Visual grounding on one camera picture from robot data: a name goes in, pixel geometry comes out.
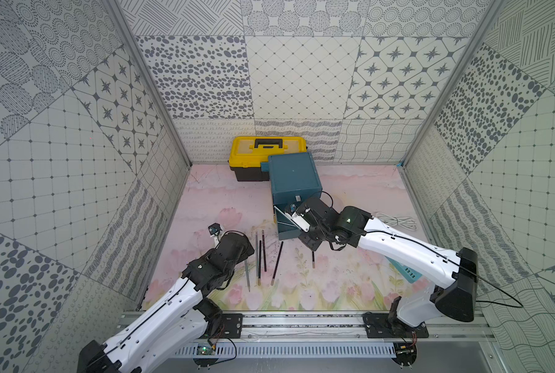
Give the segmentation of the teal drawer cabinet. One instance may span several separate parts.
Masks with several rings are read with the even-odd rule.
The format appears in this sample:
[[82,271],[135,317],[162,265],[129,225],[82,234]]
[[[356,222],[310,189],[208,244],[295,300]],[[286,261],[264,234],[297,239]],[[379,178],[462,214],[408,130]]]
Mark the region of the teal drawer cabinet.
[[299,152],[268,158],[273,205],[303,202],[323,190],[312,154]]

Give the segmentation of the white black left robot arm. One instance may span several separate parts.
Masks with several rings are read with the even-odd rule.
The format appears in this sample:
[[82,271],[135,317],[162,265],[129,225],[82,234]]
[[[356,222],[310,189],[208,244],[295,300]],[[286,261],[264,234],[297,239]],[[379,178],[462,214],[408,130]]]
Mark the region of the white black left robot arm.
[[136,321],[104,343],[89,342],[78,372],[151,372],[184,345],[219,334],[222,310],[210,293],[223,289],[238,264],[254,254],[246,234],[227,231],[188,263],[173,287]]

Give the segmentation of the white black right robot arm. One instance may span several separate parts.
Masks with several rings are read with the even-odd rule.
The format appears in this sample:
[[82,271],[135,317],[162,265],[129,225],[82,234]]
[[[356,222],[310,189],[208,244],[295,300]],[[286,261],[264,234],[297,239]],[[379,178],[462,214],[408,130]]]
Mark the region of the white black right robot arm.
[[387,326],[411,331],[423,322],[446,316],[470,323],[474,319],[478,285],[478,256],[430,245],[402,233],[367,211],[347,206],[336,211],[318,197],[310,197],[291,211],[299,239],[315,251],[328,242],[334,251],[346,246],[379,253],[417,271],[432,285],[409,298],[398,297],[390,307]]

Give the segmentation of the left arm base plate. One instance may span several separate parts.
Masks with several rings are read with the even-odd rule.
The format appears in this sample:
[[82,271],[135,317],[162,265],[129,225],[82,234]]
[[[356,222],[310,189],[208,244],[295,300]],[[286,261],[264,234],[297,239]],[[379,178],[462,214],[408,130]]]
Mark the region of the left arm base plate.
[[243,330],[242,313],[224,313],[212,329],[212,339],[240,339]]

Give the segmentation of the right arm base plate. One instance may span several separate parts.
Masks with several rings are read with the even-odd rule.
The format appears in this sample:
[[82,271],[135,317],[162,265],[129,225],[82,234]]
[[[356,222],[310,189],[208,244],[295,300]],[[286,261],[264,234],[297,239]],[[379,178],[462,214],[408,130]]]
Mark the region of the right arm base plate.
[[429,337],[426,325],[422,323],[417,327],[410,327],[397,320],[390,321],[385,313],[366,312],[362,316],[365,332],[369,339],[423,339]]

